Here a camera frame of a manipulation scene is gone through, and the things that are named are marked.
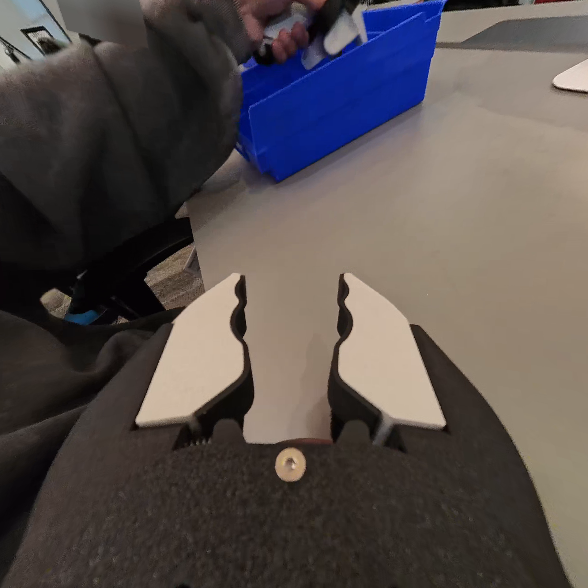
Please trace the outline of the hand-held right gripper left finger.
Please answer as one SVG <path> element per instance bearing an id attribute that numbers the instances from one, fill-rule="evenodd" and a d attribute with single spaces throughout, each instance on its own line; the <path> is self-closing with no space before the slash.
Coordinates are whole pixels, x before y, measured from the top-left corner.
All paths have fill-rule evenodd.
<path id="1" fill-rule="evenodd" d="M 254 402 L 246 304 L 246 278 L 232 273 L 173 320 L 137 428 L 180 425 L 197 442 L 210 439 L 222 420 L 243 429 Z"/>

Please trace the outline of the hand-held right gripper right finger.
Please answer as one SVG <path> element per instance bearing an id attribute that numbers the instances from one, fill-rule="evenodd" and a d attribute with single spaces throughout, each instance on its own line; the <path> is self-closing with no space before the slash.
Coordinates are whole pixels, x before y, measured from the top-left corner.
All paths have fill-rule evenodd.
<path id="1" fill-rule="evenodd" d="M 327 383 L 335 442 L 349 422 L 386 445 L 395 426 L 444 430 L 446 418 L 401 311 L 352 273 L 339 276 L 335 342 Z"/>

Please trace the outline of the blue plastic bin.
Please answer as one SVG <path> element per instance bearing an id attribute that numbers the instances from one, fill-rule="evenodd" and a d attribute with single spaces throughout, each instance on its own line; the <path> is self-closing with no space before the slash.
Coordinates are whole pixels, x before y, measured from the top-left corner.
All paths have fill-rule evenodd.
<path id="1" fill-rule="evenodd" d="M 302 54 L 242 74 L 235 149 L 281 181 L 419 105 L 445 1 L 364 13 L 367 40 L 306 70 Z"/>

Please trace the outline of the grey desk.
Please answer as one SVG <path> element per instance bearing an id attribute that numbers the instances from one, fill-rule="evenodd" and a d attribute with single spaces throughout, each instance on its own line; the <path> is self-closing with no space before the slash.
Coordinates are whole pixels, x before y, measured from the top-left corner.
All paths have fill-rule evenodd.
<path id="1" fill-rule="evenodd" d="M 187 208 L 205 287 L 246 276 L 248 442 L 327 437 L 350 272 L 490 403 L 587 587 L 587 97 L 552 86 L 585 56 L 449 44 L 543 9 L 587 3 L 444 13 L 422 104 L 279 183 L 235 152 Z"/>

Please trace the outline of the person's left hand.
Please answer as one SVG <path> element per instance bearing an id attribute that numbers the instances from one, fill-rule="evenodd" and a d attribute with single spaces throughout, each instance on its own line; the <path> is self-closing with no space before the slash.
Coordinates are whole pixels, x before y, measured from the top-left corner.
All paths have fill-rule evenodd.
<path id="1" fill-rule="evenodd" d="M 239 1 L 239 13 L 253 50 L 261 46 L 263 33 L 268 23 L 286 11 L 293 1 Z M 300 48 L 309 43 L 305 26 L 295 24 L 290 32 L 279 31 L 272 42 L 272 52 L 278 63 L 284 63 L 294 56 Z"/>

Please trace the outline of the black office chair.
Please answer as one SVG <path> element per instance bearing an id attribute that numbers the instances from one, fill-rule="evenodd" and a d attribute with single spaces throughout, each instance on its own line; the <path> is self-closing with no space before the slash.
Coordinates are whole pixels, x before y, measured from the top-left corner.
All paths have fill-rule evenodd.
<path id="1" fill-rule="evenodd" d="M 169 219 L 86 268 L 61 277 L 49 310 L 57 318 L 82 326 L 108 325 L 163 312 L 164 305 L 146 282 L 148 273 L 193 244 L 189 219 Z"/>

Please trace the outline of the grey hooded sweatshirt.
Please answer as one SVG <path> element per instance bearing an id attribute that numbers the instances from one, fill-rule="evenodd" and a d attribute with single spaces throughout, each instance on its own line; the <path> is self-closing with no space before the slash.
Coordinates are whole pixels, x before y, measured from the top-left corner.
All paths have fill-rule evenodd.
<path id="1" fill-rule="evenodd" d="M 48 468 L 86 405 L 181 308 L 109 326 L 1 312 L 1 574 Z"/>

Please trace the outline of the white document stand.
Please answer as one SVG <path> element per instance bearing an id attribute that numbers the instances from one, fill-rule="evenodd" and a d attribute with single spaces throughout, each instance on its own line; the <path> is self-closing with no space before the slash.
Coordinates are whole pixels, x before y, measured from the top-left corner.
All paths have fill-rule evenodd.
<path id="1" fill-rule="evenodd" d="M 552 86 L 561 91 L 587 94 L 587 65 L 588 60 L 586 59 L 556 75 Z"/>

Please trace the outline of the black-framed marker sign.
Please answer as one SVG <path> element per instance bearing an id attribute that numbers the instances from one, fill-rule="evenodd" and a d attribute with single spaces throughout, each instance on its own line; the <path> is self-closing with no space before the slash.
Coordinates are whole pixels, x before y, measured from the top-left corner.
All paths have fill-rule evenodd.
<path id="1" fill-rule="evenodd" d="M 44 57 L 57 54 L 65 48 L 68 48 L 70 45 L 69 42 L 55 38 L 53 34 L 42 25 L 23 28 L 21 29 L 21 33 Z"/>

